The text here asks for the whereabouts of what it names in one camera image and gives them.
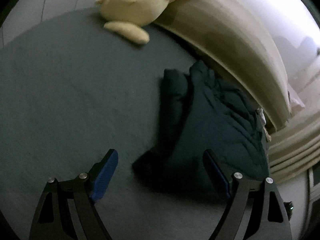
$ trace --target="gray mattress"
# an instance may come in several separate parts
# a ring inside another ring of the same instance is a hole
[[[131,170],[157,140],[164,69],[195,60],[155,26],[137,47],[103,23],[96,9],[63,14],[0,50],[0,209],[27,239],[48,177],[73,179],[114,148],[119,164],[96,204],[114,240],[208,239],[224,203],[152,192]]]

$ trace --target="dark blue garment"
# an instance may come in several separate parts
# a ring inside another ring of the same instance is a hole
[[[269,172],[259,121],[242,91],[216,78],[202,61],[190,68],[190,76],[165,70],[159,147],[133,168],[159,189],[209,192],[213,187],[202,155],[212,149],[220,162],[263,180]]]

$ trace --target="plush toy foot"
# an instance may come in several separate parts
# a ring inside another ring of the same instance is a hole
[[[112,21],[107,22],[104,28],[118,33],[136,44],[147,44],[150,40],[149,34],[133,23]]]

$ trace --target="yellow plush toy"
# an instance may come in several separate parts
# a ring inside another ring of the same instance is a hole
[[[104,28],[137,44],[146,44],[149,34],[141,27],[159,17],[174,0],[96,0],[100,14],[108,22]]]

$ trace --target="metal screw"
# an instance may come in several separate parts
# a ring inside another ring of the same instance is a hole
[[[234,176],[235,176],[235,178],[237,178],[237,179],[242,179],[242,177],[243,177],[240,172],[236,172],[236,173],[234,174]]]
[[[271,178],[266,178],[266,182],[268,182],[269,184],[272,184],[273,183],[273,179],[271,179]]]
[[[50,177],[50,178],[48,179],[48,182],[49,182],[49,183],[53,183],[54,180],[55,180],[55,178]]]
[[[85,172],[80,173],[80,175],[79,175],[79,178],[81,178],[81,179],[85,179],[86,177],[88,177],[88,174]]]

